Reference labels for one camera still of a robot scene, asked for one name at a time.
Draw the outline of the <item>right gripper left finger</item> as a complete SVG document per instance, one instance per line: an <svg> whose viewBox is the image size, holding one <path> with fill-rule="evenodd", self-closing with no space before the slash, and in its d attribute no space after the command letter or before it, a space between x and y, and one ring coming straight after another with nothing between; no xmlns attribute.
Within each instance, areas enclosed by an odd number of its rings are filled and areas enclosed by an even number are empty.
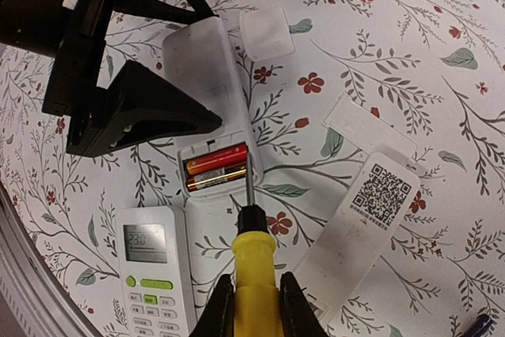
<svg viewBox="0 0 505 337"><path fill-rule="evenodd" d="M189 337L234 335L234 285L230 274L221 275Z"/></svg>

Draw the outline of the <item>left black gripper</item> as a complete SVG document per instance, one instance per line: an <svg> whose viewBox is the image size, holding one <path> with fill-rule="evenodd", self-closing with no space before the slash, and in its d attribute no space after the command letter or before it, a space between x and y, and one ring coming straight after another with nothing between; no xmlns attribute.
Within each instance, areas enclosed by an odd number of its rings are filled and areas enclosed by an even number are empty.
<svg viewBox="0 0 505 337"><path fill-rule="evenodd" d="M97 85L114 10L179 24L214 13L206 0L191 10L160 0L63 0L69 18L54 57L43 112L70 118L66 152L105 155L164 137L215 131L221 118L139 62L128 60L108 88Z"/></svg>

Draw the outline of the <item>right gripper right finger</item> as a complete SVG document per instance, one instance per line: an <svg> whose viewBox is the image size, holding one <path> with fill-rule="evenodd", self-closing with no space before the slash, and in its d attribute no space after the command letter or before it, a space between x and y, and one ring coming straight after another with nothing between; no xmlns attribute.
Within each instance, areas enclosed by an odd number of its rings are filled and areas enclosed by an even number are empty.
<svg viewBox="0 0 505 337"><path fill-rule="evenodd" d="M279 291L280 315L285 336L327 337L291 271L281 276Z"/></svg>

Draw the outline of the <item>yellow pry tool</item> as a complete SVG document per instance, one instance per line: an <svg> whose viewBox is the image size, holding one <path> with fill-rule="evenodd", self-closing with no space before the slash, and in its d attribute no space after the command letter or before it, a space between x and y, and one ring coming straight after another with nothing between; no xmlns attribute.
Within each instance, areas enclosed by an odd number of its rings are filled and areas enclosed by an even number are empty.
<svg viewBox="0 0 505 337"><path fill-rule="evenodd" d="M235 256L234 335L282 336L279 289L275 281L276 244L265 211L256 204L253 162L246 159L246 206L238 213Z"/></svg>

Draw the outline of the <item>black-faced white remote control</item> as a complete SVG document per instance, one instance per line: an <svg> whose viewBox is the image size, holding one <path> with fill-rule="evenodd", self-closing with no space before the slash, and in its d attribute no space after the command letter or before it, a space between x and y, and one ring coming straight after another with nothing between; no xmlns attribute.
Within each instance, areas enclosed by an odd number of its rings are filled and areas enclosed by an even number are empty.
<svg viewBox="0 0 505 337"><path fill-rule="evenodd" d="M164 77L222 119L213 132L177 137L177 161L182 192L194 201L213 201L245 190L245 179L190 191L185 161L200 155L245 144L252 160L256 185L264 178L264 165L241 86L234 52L222 20L209 17L186 26L162 43Z"/></svg>

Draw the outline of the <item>slim white remote control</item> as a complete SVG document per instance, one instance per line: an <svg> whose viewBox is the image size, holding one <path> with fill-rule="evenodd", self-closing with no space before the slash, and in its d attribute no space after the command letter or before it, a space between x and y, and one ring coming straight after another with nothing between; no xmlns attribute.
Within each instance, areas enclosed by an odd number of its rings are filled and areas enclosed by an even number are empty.
<svg viewBox="0 0 505 337"><path fill-rule="evenodd" d="M334 215L294 269L322 326L362 282L409 209L420 179L386 155L371 154Z"/></svg>

